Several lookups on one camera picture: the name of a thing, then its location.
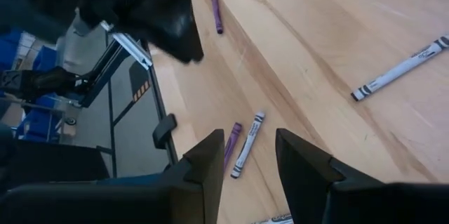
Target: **wooden floor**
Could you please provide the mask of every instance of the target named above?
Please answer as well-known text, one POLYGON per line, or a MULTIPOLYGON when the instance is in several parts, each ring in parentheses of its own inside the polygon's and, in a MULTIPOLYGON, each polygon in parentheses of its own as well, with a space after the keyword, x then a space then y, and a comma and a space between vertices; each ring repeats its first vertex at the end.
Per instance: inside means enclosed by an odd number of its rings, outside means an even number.
MULTIPOLYGON (((288 212, 274 152, 287 128, 382 181, 449 183, 449 53, 355 103, 350 93, 449 32, 449 0, 192 0, 205 59, 154 56, 181 156, 266 114, 242 176, 224 178, 218 223, 288 212)), ((241 136, 231 159, 243 144, 241 136)))

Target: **metal bracket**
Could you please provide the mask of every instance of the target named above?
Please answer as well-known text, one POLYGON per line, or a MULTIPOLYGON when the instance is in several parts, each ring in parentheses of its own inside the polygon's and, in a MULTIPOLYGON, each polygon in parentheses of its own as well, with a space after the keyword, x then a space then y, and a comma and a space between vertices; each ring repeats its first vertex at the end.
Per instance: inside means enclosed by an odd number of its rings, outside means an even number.
MULTIPOLYGON (((106 31, 110 31, 112 28, 105 21, 101 22, 101 26, 106 31)), ((146 70, 153 65, 151 56, 132 37, 127 34, 112 34, 112 37, 146 70)))

